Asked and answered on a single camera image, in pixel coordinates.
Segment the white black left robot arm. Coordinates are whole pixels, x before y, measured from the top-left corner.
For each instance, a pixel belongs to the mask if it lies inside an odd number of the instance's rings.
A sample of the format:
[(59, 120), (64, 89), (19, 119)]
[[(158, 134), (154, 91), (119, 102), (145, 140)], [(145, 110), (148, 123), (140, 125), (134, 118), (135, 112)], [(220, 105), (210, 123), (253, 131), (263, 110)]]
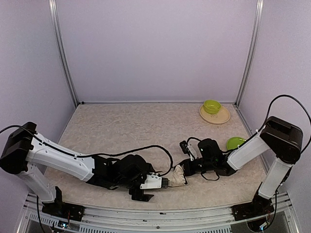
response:
[(162, 178), (150, 163), (139, 155), (128, 155), (120, 160), (98, 155), (83, 155), (62, 147), (40, 133), (36, 124), (14, 125), (0, 157), (0, 167), (19, 176), (38, 195), (43, 203), (54, 203), (57, 189), (52, 187), (37, 164), (60, 170), (90, 185), (114, 190), (129, 189), (133, 200), (149, 201), (145, 189), (162, 187)]

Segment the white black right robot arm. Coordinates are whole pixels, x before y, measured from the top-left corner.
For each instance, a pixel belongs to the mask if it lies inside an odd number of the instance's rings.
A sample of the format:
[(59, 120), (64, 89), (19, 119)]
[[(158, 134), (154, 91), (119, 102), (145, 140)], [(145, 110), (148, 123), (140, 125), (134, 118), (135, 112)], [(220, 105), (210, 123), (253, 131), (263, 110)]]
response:
[(300, 159), (302, 141), (303, 132), (299, 127), (271, 116), (262, 129), (228, 153), (221, 151), (213, 139), (201, 140), (198, 143), (201, 157), (186, 159), (180, 166), (185, 176), (207, 171), (214, 171), (217, 176), (231, 176), (257, 156), (271, 150), (276, 158), (254, 195), (254, 200), (270, 200), (292, 166)]

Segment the beige folding umbrella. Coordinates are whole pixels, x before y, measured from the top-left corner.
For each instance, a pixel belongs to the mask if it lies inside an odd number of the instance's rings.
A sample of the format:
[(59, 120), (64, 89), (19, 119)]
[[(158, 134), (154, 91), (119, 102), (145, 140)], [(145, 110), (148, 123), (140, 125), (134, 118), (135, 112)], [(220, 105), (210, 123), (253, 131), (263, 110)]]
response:
[(176, 165), (167, 175), (169, 187), (182, 187), (188, 184), (185, 173), (181, 165)]

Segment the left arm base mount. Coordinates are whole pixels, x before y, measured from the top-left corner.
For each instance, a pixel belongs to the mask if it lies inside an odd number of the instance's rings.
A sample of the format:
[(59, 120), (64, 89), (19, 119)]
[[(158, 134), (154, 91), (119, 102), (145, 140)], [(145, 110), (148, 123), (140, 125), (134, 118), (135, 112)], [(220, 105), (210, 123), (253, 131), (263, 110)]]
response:
[(62, 203), (60, 206), (49, 203), (42, 207), (42, 212), (51, 216), (64, 218), (67, 220), (82, 221), (84, 216), (85, 207), (81, 205)]

